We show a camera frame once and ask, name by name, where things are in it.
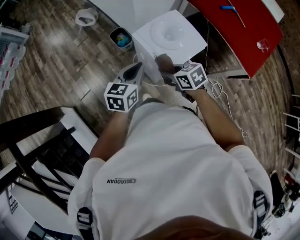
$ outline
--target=white washing machine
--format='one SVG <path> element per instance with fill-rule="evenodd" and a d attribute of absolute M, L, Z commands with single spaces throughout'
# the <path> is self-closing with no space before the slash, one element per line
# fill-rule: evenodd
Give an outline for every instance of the white washing machine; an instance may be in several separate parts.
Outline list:
<path fill-rule="evenodd" d="M 174 64 L 183 64 L 207 46 L 203 37 L 177 10 L 145 24 L 132 37 L 137 57 L 154 83 L 162 78 L 155 56 L 166 53 Z"/>

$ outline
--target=shirt logo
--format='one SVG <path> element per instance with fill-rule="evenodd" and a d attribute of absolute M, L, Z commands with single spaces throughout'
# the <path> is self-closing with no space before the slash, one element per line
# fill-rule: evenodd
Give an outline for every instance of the shirt logo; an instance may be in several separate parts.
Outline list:
<path fill-rule="evenodd" d="M 114 183 L 114 184 L 136 183 L 136 178 L 115 178 L 115 179 L 108 179 L 107 183 Z"/>

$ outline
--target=person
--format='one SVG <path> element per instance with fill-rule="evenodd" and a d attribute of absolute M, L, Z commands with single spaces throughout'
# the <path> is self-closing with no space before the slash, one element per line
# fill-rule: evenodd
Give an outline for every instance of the person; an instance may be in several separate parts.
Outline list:
<path fill-rule="evenodd" d="M 251 239 L 255 192 L 272 204 L 270 179 L 206 90 L 187 94 L 207 127 L 151 98 L 132 119 L 112 114 L 70 194 L 70 223 L 87 207 L 101 240 Z"/>

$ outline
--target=white t-shirt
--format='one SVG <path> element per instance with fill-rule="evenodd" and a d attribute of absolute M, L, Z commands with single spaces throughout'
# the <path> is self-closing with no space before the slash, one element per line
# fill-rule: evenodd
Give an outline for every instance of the white t-shirt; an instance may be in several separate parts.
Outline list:
<path fill-rule="evenodd" d="M 248 147 L 225 152 L 191 112 L 148 103 L 136 109 L 119 152 L 85 164 L 69 221 L 88 198 L 101 240 L 133 240 L 188 215 L 250 235 L 253 186 L 273 203 L 270 179 Z"/>

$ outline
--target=trash can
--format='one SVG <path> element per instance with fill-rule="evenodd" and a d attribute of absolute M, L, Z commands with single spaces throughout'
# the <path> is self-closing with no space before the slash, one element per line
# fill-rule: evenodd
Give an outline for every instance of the trash can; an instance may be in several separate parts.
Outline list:
<path fill-rule="evenodd" d="M 111 40 L 117 45 L 123 52 L 127 52 L 133 46 L 131 35 L 124 28 L 117 28 L 109 35 Z"/>

